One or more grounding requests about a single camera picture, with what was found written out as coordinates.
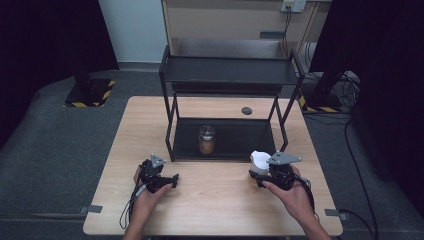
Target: black metal shelf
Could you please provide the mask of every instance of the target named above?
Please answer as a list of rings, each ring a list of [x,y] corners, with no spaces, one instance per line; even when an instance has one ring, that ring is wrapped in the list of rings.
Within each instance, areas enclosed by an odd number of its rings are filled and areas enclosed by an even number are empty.
[[[299,69],[299,77],[296,76],[293,60]],[[270,121],[275,110],[284,139],[280,151],[285,150],[288,141],[284,123],[305,76],[293,50],[288,59],[222,58],[171,56],[167,46],[159,76],[169,121],[165,141],[172,161],[175,159],[250,161],[249,156],[254,150],[272,155],[276,147]],[[171,85],[174,96],[172,107],[168,100],[168,84]],[[284,85],[295,87],[282,115],[278,98]],[[179,114],[178,94],[273,96],[274,102],[266,119],[186,118]],[[177,120],[174,142],[171,145],[169,139],[174,114]],[[198,148],[199,129],[203,125],[212,125],[217,130],[215,150],[210,155],[201,154]]]

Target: small round object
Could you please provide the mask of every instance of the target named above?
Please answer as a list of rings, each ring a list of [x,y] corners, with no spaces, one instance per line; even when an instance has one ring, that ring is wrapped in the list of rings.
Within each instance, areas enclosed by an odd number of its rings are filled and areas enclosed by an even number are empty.
[[[244,107],[244,108],[241,109],[241,112],[244,115],[250,115],[250,114],[252,114],[253,110],[250,107]]]

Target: jar lid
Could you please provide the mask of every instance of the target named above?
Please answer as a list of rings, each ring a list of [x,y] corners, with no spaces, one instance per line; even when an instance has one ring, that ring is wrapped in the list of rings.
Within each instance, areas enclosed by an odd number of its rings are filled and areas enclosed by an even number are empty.
[[[215,137],[215,128],[210,125],[203,125],[199,130],[199,136],[202,140],[210,141]]]

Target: shelf top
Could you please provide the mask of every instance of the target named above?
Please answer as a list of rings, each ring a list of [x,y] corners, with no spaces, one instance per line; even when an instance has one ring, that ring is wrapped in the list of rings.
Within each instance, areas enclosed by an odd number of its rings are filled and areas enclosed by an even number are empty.
[[[247,59],[169,56],[166,82],[213,82],[240,84],[297,84],[288,59]]]

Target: black curtain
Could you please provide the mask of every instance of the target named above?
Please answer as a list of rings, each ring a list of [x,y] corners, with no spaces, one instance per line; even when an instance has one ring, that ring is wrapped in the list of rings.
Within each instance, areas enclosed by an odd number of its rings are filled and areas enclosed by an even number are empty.
[[[38,89],[118,69],[96,0],[2,0],[0,36],[0,148]]]
[[[365,125],[357,127],[372,138],[364,142],[375,143],[372,160],[384,161],[422,216],[423,9],[418,0],[333,0],[311,64],[311,71],[352,70],[359,76],[357,108]]]

